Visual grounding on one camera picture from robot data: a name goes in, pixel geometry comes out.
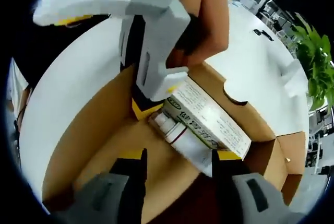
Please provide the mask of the person's left hand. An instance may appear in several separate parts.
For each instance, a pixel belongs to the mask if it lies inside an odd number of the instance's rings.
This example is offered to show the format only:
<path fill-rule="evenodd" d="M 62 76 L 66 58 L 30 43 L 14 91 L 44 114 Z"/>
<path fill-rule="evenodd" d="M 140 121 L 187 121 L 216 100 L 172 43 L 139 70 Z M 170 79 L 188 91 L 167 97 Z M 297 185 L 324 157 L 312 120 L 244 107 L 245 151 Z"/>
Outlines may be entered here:
<path fill-rule="evenodd" d="M 192 53 L 186 54 L 185 51 L 173 49 L 166 61 L 166 68 L 193 67 L 201 64 L 211 56 L 211 50 L 205 45 L 196 48 Z"/>

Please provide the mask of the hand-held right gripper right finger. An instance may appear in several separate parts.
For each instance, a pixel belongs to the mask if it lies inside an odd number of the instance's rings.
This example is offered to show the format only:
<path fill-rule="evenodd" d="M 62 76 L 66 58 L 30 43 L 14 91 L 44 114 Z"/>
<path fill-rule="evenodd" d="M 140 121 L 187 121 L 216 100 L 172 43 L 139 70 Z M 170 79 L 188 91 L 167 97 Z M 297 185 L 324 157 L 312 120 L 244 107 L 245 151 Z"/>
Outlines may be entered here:
<path fill-rule="evenodd" d="M 226 223 L 286 223 L 282 193 L 243 160 L 221 160 L 212 151 L 212 178 Z"/>

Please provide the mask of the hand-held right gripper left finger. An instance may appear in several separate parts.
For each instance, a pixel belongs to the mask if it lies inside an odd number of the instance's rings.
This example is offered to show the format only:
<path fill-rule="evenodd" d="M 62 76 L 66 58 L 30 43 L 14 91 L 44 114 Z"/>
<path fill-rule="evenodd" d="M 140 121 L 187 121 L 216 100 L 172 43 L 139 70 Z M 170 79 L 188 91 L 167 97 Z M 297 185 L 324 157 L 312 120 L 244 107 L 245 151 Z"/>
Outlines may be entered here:
<path fill-rule="evenodd" d="M 66 209 L 51 214 L 54 223 L 141 223 L 148 154 L 117 158 L 109 172 L 94 176 Z"/>

